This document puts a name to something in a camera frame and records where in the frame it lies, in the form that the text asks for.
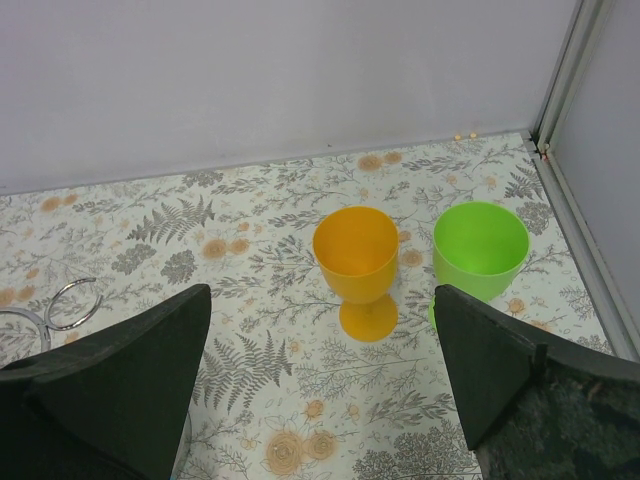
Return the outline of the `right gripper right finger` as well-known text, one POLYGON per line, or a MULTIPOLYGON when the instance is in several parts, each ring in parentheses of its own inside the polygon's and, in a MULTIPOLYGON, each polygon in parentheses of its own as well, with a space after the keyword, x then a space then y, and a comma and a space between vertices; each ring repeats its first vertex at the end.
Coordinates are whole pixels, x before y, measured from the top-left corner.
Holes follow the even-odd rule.
POLYGON ((434 315, 467 447, 485 479, 636 479, 639 365, 451 286, 434 315))

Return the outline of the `orange plastic wine glass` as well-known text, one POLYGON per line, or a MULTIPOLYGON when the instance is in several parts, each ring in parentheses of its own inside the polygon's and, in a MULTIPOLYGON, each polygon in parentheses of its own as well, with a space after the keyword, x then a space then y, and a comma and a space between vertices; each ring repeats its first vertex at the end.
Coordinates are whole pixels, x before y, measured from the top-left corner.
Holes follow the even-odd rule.
POLYGON ((350 206, 317 226, 313 253, 330 290, 341 299, 339 321, 360 342, 388 337, 398 322, 390 295, 399 253, 399 232, 384 212, 350 206))

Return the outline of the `green plastic wine glass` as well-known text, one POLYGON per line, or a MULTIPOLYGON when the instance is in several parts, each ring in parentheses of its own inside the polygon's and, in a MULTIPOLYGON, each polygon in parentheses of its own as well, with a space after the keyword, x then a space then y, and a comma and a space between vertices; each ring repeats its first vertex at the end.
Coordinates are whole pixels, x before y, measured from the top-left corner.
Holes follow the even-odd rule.
POLYGON ((503 294, 529 255, 523 221, 493 203, 470 201, 444 211, 432 235, 438 285, 452 285, 488 303, 503 294))

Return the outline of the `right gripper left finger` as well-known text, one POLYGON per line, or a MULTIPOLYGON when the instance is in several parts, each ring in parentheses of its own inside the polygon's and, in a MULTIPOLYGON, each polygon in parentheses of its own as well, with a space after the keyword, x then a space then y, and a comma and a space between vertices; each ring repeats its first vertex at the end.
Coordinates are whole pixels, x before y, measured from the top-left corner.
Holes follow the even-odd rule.
POLYGON ((195 284, 1 370, 4 479, 168 479, 207 339, 195 284))

